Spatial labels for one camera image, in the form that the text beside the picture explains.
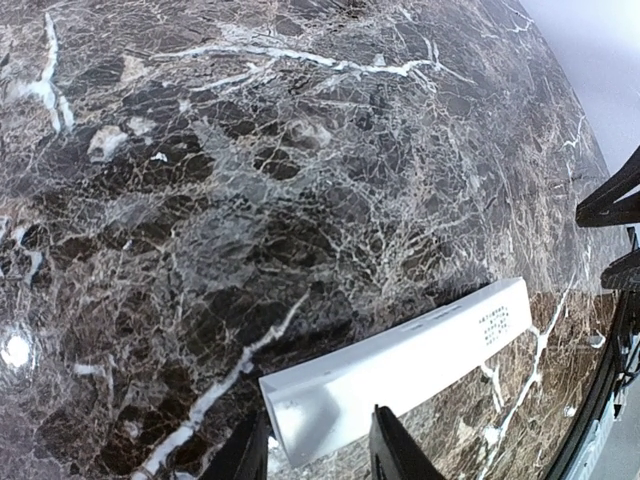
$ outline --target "marble surface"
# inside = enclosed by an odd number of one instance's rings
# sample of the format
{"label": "marble surface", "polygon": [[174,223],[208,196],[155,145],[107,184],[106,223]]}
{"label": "marble surface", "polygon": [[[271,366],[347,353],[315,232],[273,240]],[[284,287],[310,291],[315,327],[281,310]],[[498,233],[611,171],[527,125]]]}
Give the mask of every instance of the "marble surface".
{"label": "marble surface", "polygon": [[260,375],[511,276],[536,328],[403,420],[450,478],[539,475],[627,246],[573,221],[608,172],[517,2],[0,7],[0,477],[197,476]]}

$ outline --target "dark brown marble countertop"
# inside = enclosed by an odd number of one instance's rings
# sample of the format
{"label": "dark brown marble countertop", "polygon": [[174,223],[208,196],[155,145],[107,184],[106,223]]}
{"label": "dark brown marble countertop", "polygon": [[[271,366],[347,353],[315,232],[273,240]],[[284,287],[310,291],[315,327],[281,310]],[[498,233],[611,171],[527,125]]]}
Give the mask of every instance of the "dark brown marble countertop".
{"label": "dark brown marble countertop", "polygon": [[1,478],[196,476],[260,375],[513,276],[535,328],[403,421],[448,478],[543,471],[627,245],[575,225],[608,172],[517,2],[0,11]]}

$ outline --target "marble table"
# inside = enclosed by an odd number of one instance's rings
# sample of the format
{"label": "marble table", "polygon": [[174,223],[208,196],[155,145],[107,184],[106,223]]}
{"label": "marble table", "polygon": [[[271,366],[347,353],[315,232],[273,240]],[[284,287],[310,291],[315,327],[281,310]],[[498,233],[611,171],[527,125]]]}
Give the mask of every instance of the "marble table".
{"label": "marble table", "polygon": [[0,7],[1,478],[197,476],[259,376],[512,276],[536,328],[402,420],[449,478],[544,470],[627,242],[574,223],[608,172],[517,2]]}

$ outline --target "rectangular white box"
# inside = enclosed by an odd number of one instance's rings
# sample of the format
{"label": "rectangular white box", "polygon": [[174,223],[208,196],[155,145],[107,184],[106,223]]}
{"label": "rectangular white box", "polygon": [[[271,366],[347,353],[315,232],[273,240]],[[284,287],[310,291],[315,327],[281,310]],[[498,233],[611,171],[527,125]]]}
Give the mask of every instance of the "rectangular white box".
{"label": "rectangular white box", "polygon": [[522,278],[499,280],[366,340],[260,378],[275,435],[298,467],[366,435],[374,406],[397,416],[531,326]]}

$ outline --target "white wall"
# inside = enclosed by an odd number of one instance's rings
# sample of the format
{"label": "white wall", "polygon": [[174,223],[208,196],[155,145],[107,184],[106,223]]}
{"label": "white wall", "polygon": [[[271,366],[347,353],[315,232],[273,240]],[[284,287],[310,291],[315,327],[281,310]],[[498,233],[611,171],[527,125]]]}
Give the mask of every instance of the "white wall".
{"label": "white wall", "polygon": [[640,0],[520,0],[571,82],[614,173],[640,145]]}

